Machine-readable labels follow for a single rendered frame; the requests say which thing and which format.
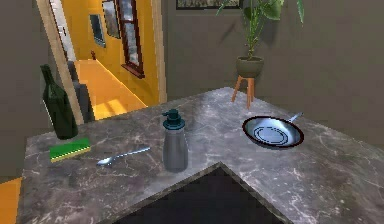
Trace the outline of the grey marble kitchen counter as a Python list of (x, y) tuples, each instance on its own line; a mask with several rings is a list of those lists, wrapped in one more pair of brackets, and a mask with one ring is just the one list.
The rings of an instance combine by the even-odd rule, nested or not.
[[(113, 224), (189, 182), (222, 168), (286, 224), (384, 224), (384, 150), (307, 118), (304, 141), (288, 150), (254, 144), (243, 122), (290, 112), (220, 88), (80, 126), (89, 152), (51, 162), (54, 133), (28, 139), (17, 224)], [(188, 166), (165, 169), (164, 112), (185, 121)], [(99, 160), (150, 150), (97, 166)]]

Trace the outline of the grey soap dispenser bottle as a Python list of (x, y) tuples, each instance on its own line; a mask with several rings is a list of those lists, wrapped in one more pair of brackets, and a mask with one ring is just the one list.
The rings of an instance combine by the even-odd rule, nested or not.
[(163, 113), (165, 138), (163, 146), (163, 164), (169, 172), (181, 172), (188, 166), (188, 145), (185, 137), (185, 121), (177, 109)]

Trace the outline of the brown wooden plant stand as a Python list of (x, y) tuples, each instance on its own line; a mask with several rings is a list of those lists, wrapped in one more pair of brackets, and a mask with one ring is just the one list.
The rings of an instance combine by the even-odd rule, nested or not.
[(255, 92), (255, 79), (254, 78), (244, 78), (240, 75), (237, 77), (237, 81), (235, 84), (234, 92), (231, 97), (231, 102), (234, 102), (237, 96), (237, 93), (240, 89), (241, 82), (245, 80), (247, 82), (247, 103), (246, 103), (246, 108), (250, 109), (251, 103), (253, 102), (254, 99), (254, 92)]

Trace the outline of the black frying pan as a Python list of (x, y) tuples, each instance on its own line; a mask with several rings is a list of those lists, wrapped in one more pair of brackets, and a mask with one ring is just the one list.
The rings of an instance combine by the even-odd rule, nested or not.
[(273, 116), (254, 116), (242, 124), (245, 135), (255, 144), (277, 149), (292, 148), (304, 141), (303, 131), (294, 124), (302, 116), (297, 113), (288, 120)]

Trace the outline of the silver metal spoon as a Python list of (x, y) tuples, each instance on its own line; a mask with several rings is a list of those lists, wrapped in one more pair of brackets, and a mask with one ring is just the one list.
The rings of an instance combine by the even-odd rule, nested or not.
[(134, 150), (134, 151), (130, 151), (130, 152), (126, 152), (126, 153), (123, 153), (123, 154), (119, 154), (119, 155), (115, 155), (115, 156), (111, 156), (111, 157), (108, 157), (108, 158), (105, 158), (105, 159), (102, 159), (102, 160), (99, 160), (96, 165), (97, 166), (108, 166), (108, 165), (111, 165), (116, 159), (118, 158), (121, 158), (121, 157), (124, 157), (124, 156), (128, 156), (128, 155), (134, 155), (134, 154), (138, 154), (138, 153), (142, 153), (142, 152), (146, 152), (148, 150), (150, 150), (151, 147), (144, 147), (142, 149), (138, 149), (138, 150)]

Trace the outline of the green potted house plant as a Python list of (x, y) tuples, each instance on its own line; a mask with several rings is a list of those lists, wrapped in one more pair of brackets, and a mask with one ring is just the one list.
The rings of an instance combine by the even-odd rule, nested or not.
[(247, 54), (236, 59), (237, 73), (243, 78), (255, 78), (262, 72), (264, 59), (254, 55), (256, 45), (267, 20), (279, 21), (285, 0), (246, 0), (239, 9), (247, 26)]

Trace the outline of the dark red framed window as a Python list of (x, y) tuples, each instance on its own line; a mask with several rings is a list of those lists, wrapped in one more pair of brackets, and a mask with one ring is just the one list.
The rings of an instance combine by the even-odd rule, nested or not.
[(136, 0), (116, 0), (124, 51), (122, 67), (143, 79), (144, 69), (140, 44)]

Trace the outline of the green and yellow sponge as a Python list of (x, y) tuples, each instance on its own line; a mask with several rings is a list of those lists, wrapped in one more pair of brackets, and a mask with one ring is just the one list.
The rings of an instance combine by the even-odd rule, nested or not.
[(88, 138), (78, 139), (69, 143), (56, 145), (49, 148), (51, 162), (57, 162), (70, 158), (90, 150), (90, 141)]

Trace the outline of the dark green glass bottle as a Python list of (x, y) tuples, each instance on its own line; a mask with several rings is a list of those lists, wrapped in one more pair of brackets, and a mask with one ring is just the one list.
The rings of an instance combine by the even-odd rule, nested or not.
[(78, 134), (78, 128), (68, 95), (55, 81), (48, 64), (40, 66), (45, 88), (43, 102), (48, 111), (54, 131), (60, 140), (71, 139)]

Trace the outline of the dark framed wall picture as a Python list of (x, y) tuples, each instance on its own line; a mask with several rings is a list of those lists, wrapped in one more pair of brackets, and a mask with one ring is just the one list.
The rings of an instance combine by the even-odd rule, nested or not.
[(176, 0), (177, 10), (219, 9), (224, 1), (228, 1), (226, 9), (236, 9), (243, 5), (244, 0)]

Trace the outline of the tall framed wall picture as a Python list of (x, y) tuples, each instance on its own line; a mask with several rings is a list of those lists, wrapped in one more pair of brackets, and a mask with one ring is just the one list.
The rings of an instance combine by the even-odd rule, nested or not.
[(111, 37), (120, 38), (119, 24), (114, 0), (102, 2), (107, 34)]

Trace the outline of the small framed wall picture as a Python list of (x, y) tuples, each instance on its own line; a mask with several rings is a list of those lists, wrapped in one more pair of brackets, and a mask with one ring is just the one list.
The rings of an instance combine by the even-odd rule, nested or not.
[(95, 40), (95, 43), (98, 44), (101, 47), (105, 47), (106, 43), (104, 40), (104, 35), (102, 31), (102, 25), (100, 21), (100, 15), (99, 14), (90, 14), (90, 24), (93, 32), (93, 38)]

